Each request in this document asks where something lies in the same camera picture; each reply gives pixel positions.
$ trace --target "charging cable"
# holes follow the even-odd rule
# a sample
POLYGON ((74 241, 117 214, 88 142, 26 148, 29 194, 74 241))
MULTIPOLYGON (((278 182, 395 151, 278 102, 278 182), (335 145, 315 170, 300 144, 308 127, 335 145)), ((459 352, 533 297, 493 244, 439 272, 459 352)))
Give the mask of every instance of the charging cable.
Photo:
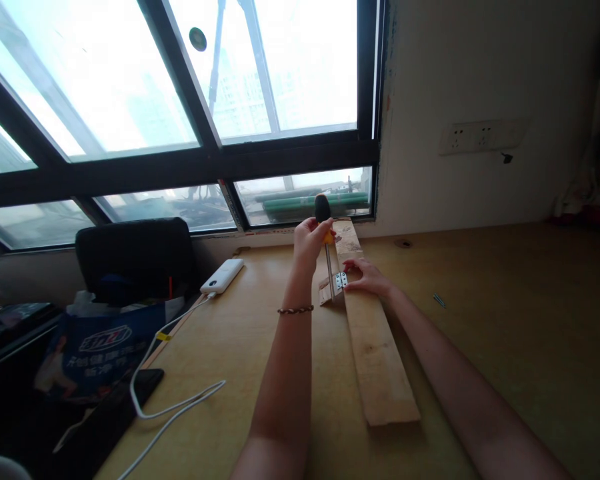
POLYGON ((147 358, 151 354, 151 350, 153 349, 155 341, 156 340, 168 341, 171 339, 171 337, 164 334, 162 332, 162 330, 164 330, 165 328, 167 328, 170 325, 173 325, 178 320, 180 320, 182 317, 190 314, 191 312, 196 310, 196 308, 198 308, 200 305, 204 305, 206 302, 208 302, 215 296, 216 296, 216 292, 211 292, 210 294, 208 294, 207 298, 205 300, 203 300, 202 302, 198 303, 198 305, 194 305, 192 308, 190 308, 189 310, 184 312, 178 318, 170 321, 164 327, 160 328, 160 330, 158 330, 155 333, 155 335, 153 336, 153 340, 151 341, 151 344, 150 344, 149 348, 147 349, 145 356, 142 358, 142 361, 138 365, 138 368, 136 368, 136 370, 133 372, 133 375, 131 376, 131 382, 129 384, 129 392, 131 394, 131 400, 133 402, 133 406, 135 407, 135 412, 138 415, 138 418, 140 418, 142 420, 154 419, 156 417, 160 417, 161 415, 164 415, 165 413, 173 411, 178 407, 182 407, 182 408, 178 411, 178 413, 176 413, 174 416, 172 416, 168 422, 166 422, 164 424, 164 426, 156 434, 156 436, 153 438, 153 440, 151 440, 150 444, 148 444, 147 448, 145 448, 145 450, 140 454, 140 456, 138 456, 138 458, 136 458, 136 460, 131 464, 131 466, 127 470, 125 470, 125 472, 122 475, 120 475, 120 477, 118 477, 118 480, 123 480, 123 479, 127 478, 127 476, 133 471, 133 469, 136 468, 138 466, 138 464, 140 464, 140 462, 142 462, 142 460, 145 458, 146 454, 148 454, 149 450, 151 450, 151 448, 155 445, 155 443, 158 441, 160 436, 169 428, 169 426, 176 420, 176 418, 178 418, 180 415, 182 415, 184 412, 186 412, 190 408, 193 408, 196 405, 198 405, 198 403, 204 402, 204 400, 208 399, 210 396, 212 396, 214 393, 216 393, 218 390, 220 390, 222 387, 225 386, 225 383, 226 383, 225 380, 219 381, 218 383, 214 383, 213 385, 208 386, 201 392, 196 393, 191 398, 183 400, 180 403, 176 403, 175 405, 162 410, 162 412, 152 413, 151 415, 147 415, 146 413, 144 413, 142 411, 142 407, 140 407, 140 403, 138 402, 138 398, 136 397, 135 390, 133 388, 133 384, 135 383, 135 378, 138 375, 138 372, 140 371, 140 369, 142 368, 142 365, 144 365, 144 363, 147 361, 147 358))

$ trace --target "bracelet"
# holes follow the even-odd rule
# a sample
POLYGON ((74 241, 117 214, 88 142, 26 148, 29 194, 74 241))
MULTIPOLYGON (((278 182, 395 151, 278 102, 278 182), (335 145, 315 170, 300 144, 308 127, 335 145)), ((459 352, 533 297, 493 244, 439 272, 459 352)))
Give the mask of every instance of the bracelet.
POLYGON ((313 311, 313 305, 310 307, 302 307, 302 308, 298 308, 298 309, 278 309, 278 313, 280 315, 304 313, 306 311, 313 311))

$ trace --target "desk surface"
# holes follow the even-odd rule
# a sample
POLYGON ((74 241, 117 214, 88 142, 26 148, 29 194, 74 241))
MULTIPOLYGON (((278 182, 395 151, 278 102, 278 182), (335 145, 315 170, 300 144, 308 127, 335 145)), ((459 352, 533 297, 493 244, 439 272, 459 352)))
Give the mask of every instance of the desk surface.
MULTIPOLYGON (((361 244, 574 476, 600 478, 600 234, 532 224, 408 235, 410 249, 394 246, 396 238, 361 244)), ((178 418, 130 478, 228 478, 249 429, 291 252, 243 252, 246 266, 228 290, 196 310, 156 358, 165 378, 148 412, 227 384, 178 418)), ((315 305, 327 276, 323 257, 315 305)), ((316 307, 307 477, 477 478, 408 338, 387 316, 422 420, 366 426, 346 314, 316 307)), ((164 421, 134 422, 97 478, 117 478, 164 421)))

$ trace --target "screwdriver handle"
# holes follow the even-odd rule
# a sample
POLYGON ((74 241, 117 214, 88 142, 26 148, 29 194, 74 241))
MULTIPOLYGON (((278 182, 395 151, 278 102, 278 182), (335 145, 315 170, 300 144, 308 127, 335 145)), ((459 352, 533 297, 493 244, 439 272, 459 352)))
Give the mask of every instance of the screwdriver handle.
MULTIPOLYGON (((315 219, 318 220, 318 224, 328 220, 331 216, 331 208, 329 207, 329 200, 324 193, 320 193, 315 197, 315 219)), ((333 235, 330 231, 327 232, 323 243, 333 243, 333 235)))
POLYGON ((330 231, 327 232, 324 240, 322 240, 322 243, 324 243, 325 245, 333 243, 333 235, 331 234, 330 231))

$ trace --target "black window frame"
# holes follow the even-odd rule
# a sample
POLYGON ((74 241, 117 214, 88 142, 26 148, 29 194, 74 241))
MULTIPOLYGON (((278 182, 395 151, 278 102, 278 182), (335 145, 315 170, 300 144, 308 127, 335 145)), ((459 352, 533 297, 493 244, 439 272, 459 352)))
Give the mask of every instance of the black window frame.
MULTIPOLYGON (((234 182, 354 167, 372 167, 368 215, 375 218, 380 160, 385 0, 357 0, 357 128, 330 133, 222 145, 186 52, 168 0, 137 0, 200 147, 70 163, 27 114, 0 76, 0 125, 28 154, 36 169, 0 173, 0 207, 74 200, 95 225, 111 223, 96 197, 211 183, 223 189, 236 228, 191 232, 192 237, 280 229, 297 223, 251 226, 234 182)), ((0 255, 55 250, 71 245, 10 249, 0 255)))

